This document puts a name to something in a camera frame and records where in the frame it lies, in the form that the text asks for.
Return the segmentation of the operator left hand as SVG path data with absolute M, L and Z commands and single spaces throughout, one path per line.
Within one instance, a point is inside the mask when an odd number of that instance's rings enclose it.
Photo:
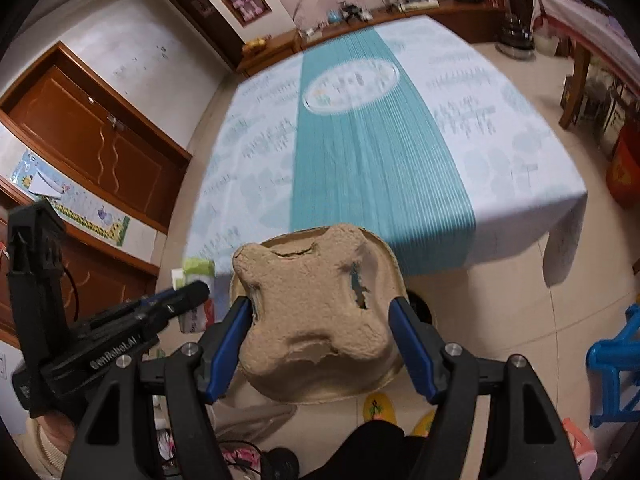
M 30 418 L 27 429 L 40 460 L 48 468 L 62 471 L 76 437 L 76 426 L 65 415 L 54 412 Z

